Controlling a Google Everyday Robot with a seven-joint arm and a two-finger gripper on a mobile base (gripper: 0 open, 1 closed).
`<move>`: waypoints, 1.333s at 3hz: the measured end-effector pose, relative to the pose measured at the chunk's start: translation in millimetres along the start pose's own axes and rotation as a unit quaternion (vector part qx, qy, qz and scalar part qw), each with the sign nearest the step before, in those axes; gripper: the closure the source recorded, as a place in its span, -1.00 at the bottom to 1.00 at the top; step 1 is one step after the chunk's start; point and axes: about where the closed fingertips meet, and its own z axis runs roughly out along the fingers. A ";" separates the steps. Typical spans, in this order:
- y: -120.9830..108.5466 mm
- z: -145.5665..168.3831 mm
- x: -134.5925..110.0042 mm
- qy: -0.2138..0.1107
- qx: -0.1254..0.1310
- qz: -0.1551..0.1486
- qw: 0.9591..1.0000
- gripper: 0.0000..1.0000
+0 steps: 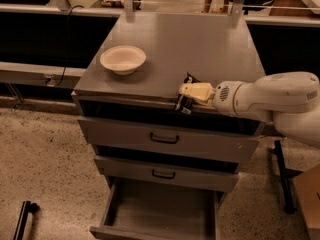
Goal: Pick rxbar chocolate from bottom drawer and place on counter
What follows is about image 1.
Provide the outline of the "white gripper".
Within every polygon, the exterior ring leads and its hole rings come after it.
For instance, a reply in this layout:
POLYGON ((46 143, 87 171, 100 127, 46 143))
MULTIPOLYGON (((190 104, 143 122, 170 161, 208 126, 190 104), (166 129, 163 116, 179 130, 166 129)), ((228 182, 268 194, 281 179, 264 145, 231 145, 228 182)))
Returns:
POLYGON ((210 83, 184 83, 179 93, 194 99, 197 104, 213 106, 220 113, 234 113, 235 96, 242 85, 241 81, 224 81, 216 87, 215 92, 210 83))

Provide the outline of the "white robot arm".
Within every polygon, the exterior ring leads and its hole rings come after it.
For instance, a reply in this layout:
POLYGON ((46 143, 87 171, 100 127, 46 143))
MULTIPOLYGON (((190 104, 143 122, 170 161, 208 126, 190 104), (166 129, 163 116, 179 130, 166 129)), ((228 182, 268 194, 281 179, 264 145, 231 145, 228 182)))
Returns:
POLYGON ((179 95, 226 116, 271 123, 286 137, 320 147, 320 83, 313 73, 277 73, 217 86, 187 81, 179 95))

